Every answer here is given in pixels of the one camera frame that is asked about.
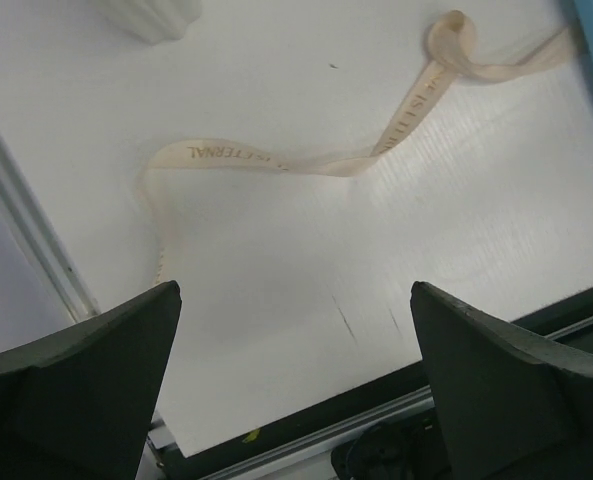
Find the white ribbed ceramic vase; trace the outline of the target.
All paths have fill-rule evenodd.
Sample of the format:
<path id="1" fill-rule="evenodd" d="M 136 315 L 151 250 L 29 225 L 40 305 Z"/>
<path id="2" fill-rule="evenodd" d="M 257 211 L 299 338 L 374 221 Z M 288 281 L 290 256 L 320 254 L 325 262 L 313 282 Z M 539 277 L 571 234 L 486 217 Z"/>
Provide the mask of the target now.
<path id="1" fill-rule="evenodd" d="M 114 25 L 151 45 L 182 39 L 203 8 L 201 0 L 99 0 L 92 4 Z"/>

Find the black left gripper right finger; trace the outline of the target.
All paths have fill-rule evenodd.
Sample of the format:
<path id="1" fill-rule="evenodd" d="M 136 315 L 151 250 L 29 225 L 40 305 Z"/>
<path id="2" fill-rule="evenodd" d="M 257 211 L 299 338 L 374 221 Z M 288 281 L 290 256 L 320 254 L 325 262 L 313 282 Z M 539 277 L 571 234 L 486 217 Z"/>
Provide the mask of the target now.
<path id="1" fill-rule="evenodd" d="M 593 354 L 426 282 L 411 311 L 456 479 L 593 479 Z"/>

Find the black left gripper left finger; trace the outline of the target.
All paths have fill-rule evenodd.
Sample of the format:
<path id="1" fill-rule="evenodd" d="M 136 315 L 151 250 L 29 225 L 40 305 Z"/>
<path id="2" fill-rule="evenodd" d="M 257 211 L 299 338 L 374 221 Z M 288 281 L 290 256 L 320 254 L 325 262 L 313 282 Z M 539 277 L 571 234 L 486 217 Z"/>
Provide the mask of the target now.
<path id="1" fill-rule="evenodd" d="M 0 479 L 133 479 L 181 313 L 177 282 L 0 353 Z"/>

